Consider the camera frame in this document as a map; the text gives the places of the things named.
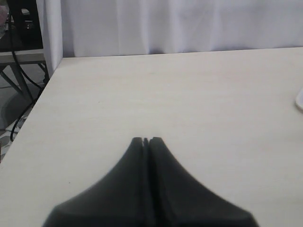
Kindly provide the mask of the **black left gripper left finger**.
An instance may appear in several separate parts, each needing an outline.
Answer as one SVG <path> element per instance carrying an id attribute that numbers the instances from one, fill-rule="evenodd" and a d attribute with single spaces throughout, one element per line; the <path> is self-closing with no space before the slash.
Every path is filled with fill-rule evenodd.
<path id="1" fill-rule="evenodd" d="M 133 138 L 118 163 L 100 181 L 54 207 L 44 226 L 150 227 L 147 146 L 147 139 Z"/>

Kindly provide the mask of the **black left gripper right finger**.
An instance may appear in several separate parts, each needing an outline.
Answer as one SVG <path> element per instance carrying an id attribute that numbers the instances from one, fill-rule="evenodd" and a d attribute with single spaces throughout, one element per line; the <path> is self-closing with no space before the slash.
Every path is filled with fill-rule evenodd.
<path id="1" fill-rule="evenodd" d="M 148 146 L 149 180 L 158 227 L 257 227 L 253 215 L 196 180 L 160 137 Z"/>

